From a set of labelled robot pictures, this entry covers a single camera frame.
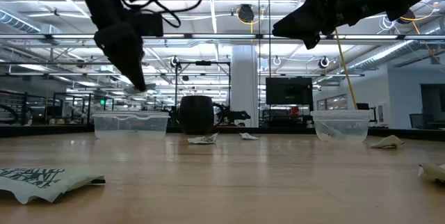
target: wall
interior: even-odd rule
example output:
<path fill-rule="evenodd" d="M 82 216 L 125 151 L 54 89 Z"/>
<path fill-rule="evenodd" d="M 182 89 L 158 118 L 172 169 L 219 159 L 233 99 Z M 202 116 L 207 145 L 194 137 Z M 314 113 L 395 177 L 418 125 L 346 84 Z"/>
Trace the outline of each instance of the wall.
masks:
<path fill-rule="evenodd" d="M 0 90 L 52 97 L 54 93 L 65 93 L 66 84 L 54 80 L 43 80 L 41 77 L 31 77 L 31 81 L 23 81 L 21 77 L 0 78 Z"/>
<path fill-rule="evenodd" d="M 355 99 L 357 103 L 368 103 L 370 107 L 386 104 L 389 107 L 389 84 L 387 65 L 379 66 L 378 70 L 365 71 L 365 77 L 352 77 Z M 354 109 L 354 102 L 349 91 L 348 81 L 341 81 L 339 87 L 323 87 L 323 91 L 314 92 L 314 108 L 317 101 L 338 95 L 348 95 L 348 109 Z M 391 127 L 391 114 L 389 109 L 385 113 L 385 122 Z"/>
<path fill-rule="evenodd" d="M 388 70 L 393 127 L 411 129 L 410 114 L 423 113 L 421 84 L 443 84 L 439 70 L 392 68 Z"/>

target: desk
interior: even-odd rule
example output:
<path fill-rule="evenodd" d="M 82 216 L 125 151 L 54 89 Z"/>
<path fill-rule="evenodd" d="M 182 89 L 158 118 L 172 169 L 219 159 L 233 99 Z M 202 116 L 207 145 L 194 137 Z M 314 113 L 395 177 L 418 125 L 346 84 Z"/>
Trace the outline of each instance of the desk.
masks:
<path fill-rule="evenodd" d="M 367 143 L 380 138 L 370 137 Z M 0 139 L 5 168 L 71 168 L 103 173 L 51 205 L 20 205 L 0 193 L 2 223 L 443 223 L 445 186 L 424 183 L 418 164 L 445 163 L 445 144 L 404 140 L 401 150 L 267 135 L 216 145 L 106 141 L 93 134 Z"/>

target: napkin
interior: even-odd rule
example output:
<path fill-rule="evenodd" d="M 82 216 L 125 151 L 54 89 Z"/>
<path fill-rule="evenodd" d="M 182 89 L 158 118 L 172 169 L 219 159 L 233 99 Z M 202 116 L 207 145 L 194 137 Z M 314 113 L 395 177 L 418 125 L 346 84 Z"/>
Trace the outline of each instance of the napkin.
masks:
<path fill-rule="evenodd" d="M 86 184 L 104 184 L 103 175 L 66 169 L 0 169 L 0 190 L 10 191 L 22 204 L 36 198 L 54 202 L 65 192 Z"/>
<path fill-rule="evenodd" d="M 218 133 L 216 133 L 212 136 L 188 138 L 187 141 L 192 144 L 201 144 L 201 145 L 215 144 L 217 137 L 218 137 Z"/>
<path fill-rule="evenodd" d="M 243 139 L 243 140 L 255 141 L 255 140 L 259 139 L 258 137 L 251 136 L 248 133 L 244 133 L 244 134 L 243 133 L 239 133 L 239 135 L 241 136 L 241 139 Z"/>
<path fill-rule="evenodd" d="M 388 136 L 386 138 L 383 138 L 379 143 L 372 145 L 371 148 L 398 148 L 403 144 L 405 143 L 401 141 L 397 136 Z"/>
<path fill-rule="evenodd" d="M 431 163 L 420 164 L 419 177 L 430 181 L 445 183 L 445 164 L 442 166 Z"/>

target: black mug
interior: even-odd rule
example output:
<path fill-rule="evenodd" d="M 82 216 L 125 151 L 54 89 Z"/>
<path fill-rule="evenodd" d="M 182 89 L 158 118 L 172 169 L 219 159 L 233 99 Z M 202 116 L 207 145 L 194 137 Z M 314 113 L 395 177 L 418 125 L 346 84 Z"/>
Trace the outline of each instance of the black mug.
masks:
<path fill-rule="evenodd" d="M 215 124 L 213 107 L 217 106 L 224 112 L 223 106 L 213 103 L 210 97 L 202 95 L 184 96 L 179 106 L 179 126 L 185 134 L 208 134 L 223 120 L 222 115 Z"/>

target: ceiling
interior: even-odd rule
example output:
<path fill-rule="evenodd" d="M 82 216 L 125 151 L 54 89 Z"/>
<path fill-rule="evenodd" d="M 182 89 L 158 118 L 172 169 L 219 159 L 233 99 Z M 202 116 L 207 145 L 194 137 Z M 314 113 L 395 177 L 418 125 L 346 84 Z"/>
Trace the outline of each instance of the ceiling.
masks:
<path fill-rule="evenodd" d="M 196 0 L 163 0 L 162 3 L 169 7 L 169 9 L 186 8 L 192 6 Z M 181 17 L 182 25 L 179 29 L 174 29 L 167 24 L 164 24 L 165 33 L 263 33 L 268 35 L 270 33 L 271 26 L 276 23 L 283 16 L 293 12 L 296 8 L 301 6 L 304 0 L 204 0 L 198 8 L 190 11 L 189 13 L 178 13 Z M 261 17 L 259 23 L 256 23 L 251 28 L 250 25 L 240 23 L 236 13 L 231 14 L 232 11 L 236 11 L 242 3 L 248 3 L 252 5 L 252 9 L 255 12 L 255 21 L 259 19 L 260 14 L 264 14 Z M 436 11 L 428 19 L 419 22 L 419 26 L 428 23 L 441 16 L 439 13 L 441 9 L 445 7 L 445 3 L 441 2 L 437 5 Z M 50 24 L 60 29 L 61 33 L 65 34 L 78 34 L 78 33 L 94 33 L 97 28 L 90 21 L 89 17 L 83 15 L 83 13 L 89 15 L 88 7 L 83 0 L 0 0 L 0 10 L 4 8 L 14 15 L 21 17 L 32 25 Z M 215 23 L 212 22 L 212 10 L 214 9 Z M 412 10 L 419 17 L 429 15 L 431 12 L 430 6 L 419 3 L 412 7 Z M 388 34 L 388 33 L 412 33 L 413 28 L 411 24 L 391 24 L 383 21 L 384 17 L 377 16 L 368 19 L 363 19 L 354 26 L 342 26 L 339 28 L 340 34 Z M 385 30 L 386 25 L 390 25 L 389 30 Z M 8 25 L 0 24 L 0 33 L 22 33 Z M 34 58 L 36 61 L 43 63 L 51 59 L 51 51 L 46 45 L 42 45 L 37 40 L 10 40 L 10 44 L 13 44 L 20 49 L 29 51 L 29 54 L 34 53 L 38 58 Z M 102 51 L 96 47 L 84 47 L 82 40 L 61 40 L 60 45 L 70 44 L 76 45 L 76 47 L 69 48 L 64 52 L 67 47 L 55 48 L 53 56 L 59 56 L 57 61 L 61 62 L 75 62 L 81 59 L 85 61 L 108 61 L 103 56 Z M 205 41 L 193 41 L 193 40 L 146 40 L 146 43 L 150 46 L 146 51 L 144 62 L 148 63 L 151 68 L 147 72 L 169 72 L 170 60 L 173 56 L 176 56 L 181 61 L 196 61 L 196 60 L 216 60 L 230 61 L 232 57 L 232 48 L 234 44 L 240 44 L 234 41 L 223 40 L 205 40 Z M 270 45 L 267 40 L 258 42 L 256 40 L 244 41 L 243 44 L 253 45 L 257 52 L 261 51 L 261 58 L 268 58 L 269 54 L 273 58 L 280 58 L 279 65 L 272 62 L 271 67 L 268 66 L 268 61 L 259 61 L 259 66 L 264 71 L 272 70 L 272 72 L 300 72 L 300 73 L 322 73 L 324 71 L 318 68 L 318 61 L 325 56 L 332 62 L 331 65 L 339 65 L 339 49 L 335 41 L 328 42 L 326 44 L 319 44 L 316 48 L 306 50 L 301 42 L 279 41 L 272 42 Z M 376 47 L 379 47 L 382 43 L 372 41 L 369 42 L 346 42 L 342 45 L 342 49 L 345 52 L 346 62 L 353 62 L 356 58 L 365 54 Z M 5 56 L 2 56 L 4 61 L 10 61 Z M 100 72 L 97 66 L 93 67 L 88 65 L 83 68 L 77 68 L 72 65 L 59 65 L 56 67 L 50 67 L 54 69 L 65 70 L 66 72 Z M 187 72 L 199 72 L 199 73 L 216 73 L 222 72 L 221 67 L 197 67 L 190 66 Z M 191 77 L 188 83 L 228 83 L 227 77 L 207 77 L 206 79 Z M 110 81 L 107 77 L 100 77 L 95 79 L 98 81 L 98 86 L 116 87 L 120 85 L 126 86 L 124 81 Z M 159 85 L 168 86 L 168 81 L 161 77 L 147 77 L 147 82 L 156 82 Z M 85 88 L 85 86 L 76 83 L 76 86 Z"/>

